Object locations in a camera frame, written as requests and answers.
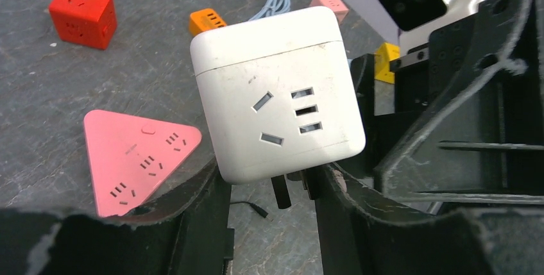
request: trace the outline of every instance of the pink triangular power strip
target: pink triangular power strip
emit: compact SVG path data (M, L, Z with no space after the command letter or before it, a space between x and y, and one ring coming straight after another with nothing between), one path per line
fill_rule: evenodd
M83 127L100 217L141 205L202 139L192 126L104 110L86 114Z

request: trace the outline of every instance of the button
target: button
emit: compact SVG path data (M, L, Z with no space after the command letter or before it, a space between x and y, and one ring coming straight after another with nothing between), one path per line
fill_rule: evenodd
M155 127L153 127L150 124L146 124L145 126L142 127L142 133L143 134L153 135L153 134L155 134Z

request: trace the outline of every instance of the socket hole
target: socket hole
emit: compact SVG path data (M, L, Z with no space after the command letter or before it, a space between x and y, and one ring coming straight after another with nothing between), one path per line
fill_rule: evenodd
M272 144L281 146L284 143L284 139L281 137L276 137L274 135L269 135L265 133L260 134L260 139L264 142L270 142Z
M260 98L260 100L253 105L253 109L258 112L259 109L261 109L270 99L272 99L272 94L270 92L267 92L263 97Z
M323 129L323 127L321 127L321 122L299 127L301 134L317 131L319 129Z
M302 116L302 115L306 115L308 113L316 113L316 112L318 112L318 106L317 105L312 105L310 107L305 107L305 108L301 108L299 110L294 111L295 115L297 115L297 116Z
M291 92L291 97L293 99L298 99L299 97L311 96L312 94L314 94L314 89L310 87L303 90Z

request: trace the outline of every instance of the white power strip cube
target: white power strip cube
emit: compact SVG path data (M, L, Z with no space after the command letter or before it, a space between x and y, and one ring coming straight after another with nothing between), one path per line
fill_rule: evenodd
M213 29L191 58L219 170L249 183L366 143L334 12L317 6Z

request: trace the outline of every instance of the yellow object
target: yellow object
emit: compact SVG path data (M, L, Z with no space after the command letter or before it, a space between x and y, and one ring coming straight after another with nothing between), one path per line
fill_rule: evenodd
M226 23L219 14L210 8L198 10L197 12L191 13L189 16L189 31L193 37L203 31L225 26Z
M395 84L395 74L389 71L389 63L391 60L400 57L399 47L390 43L383 43L374 54L374 78L379 81Z

